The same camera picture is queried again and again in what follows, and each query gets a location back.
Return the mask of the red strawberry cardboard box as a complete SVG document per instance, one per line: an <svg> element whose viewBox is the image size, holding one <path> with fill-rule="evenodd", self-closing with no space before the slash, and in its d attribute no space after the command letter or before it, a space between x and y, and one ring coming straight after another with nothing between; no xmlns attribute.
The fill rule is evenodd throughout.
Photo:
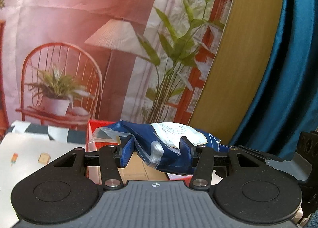
<svg viewBox="0 0 318 228"><path fill-rule="evenodd" d="M101 183L108 190L124 183L119 169L125 168L133 153L150 168L163 173L191 174L194 171L194 129L176 123L136 124L127 121L99 126L98 138L107 138L97 152Z"/></svg>

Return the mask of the navy blue plastic bag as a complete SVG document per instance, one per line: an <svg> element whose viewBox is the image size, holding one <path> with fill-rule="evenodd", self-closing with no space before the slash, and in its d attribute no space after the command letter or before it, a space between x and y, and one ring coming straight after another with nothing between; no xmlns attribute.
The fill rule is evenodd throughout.
<svg viewBox="0 0 318 228"><path fill-rule="evenodd" d="M212 134L180 123L163 122L152 124L136 124L121 120L106 122L91 120L88 123L86 147L89 150L99 149L106 144L120 144L120 137L134 138L134 152L149 167L165 173L187 173L189 161L187 153L181 152L181 137L187 137L194 146L206 144L215 151L219 149L220 140Z"/></svg>

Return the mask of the printed living room backdrop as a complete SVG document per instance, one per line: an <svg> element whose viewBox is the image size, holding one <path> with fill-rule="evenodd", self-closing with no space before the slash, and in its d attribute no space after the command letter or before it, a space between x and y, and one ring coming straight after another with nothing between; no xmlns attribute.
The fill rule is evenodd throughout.
<svg viewBox="0 0 318 228"><path fill-rule="evenodd" d="M188 124L232 0L1 0L1 130L57 109Z"/></svg>

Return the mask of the patterned white tablecloth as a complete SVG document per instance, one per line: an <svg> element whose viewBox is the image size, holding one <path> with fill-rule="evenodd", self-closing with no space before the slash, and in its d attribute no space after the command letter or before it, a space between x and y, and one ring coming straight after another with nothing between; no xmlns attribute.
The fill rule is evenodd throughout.
<svg viewBox="0 0 318 228"><path fill-rule="evenodd" d="M85 147L86 132L15 120L1 141L1 227L18 221L11 205L14 186L76 147Z"/></svg>

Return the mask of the wooden wall panel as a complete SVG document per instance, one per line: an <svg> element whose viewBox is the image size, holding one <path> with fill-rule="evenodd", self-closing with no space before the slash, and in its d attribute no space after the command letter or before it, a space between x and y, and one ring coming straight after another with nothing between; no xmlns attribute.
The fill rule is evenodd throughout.
<svg viewBox="0 0 318 228"><path fill-rule="evenodd" d="M233 0L190 126L230 142L264 75L281 9L282 0Z"/></svg>

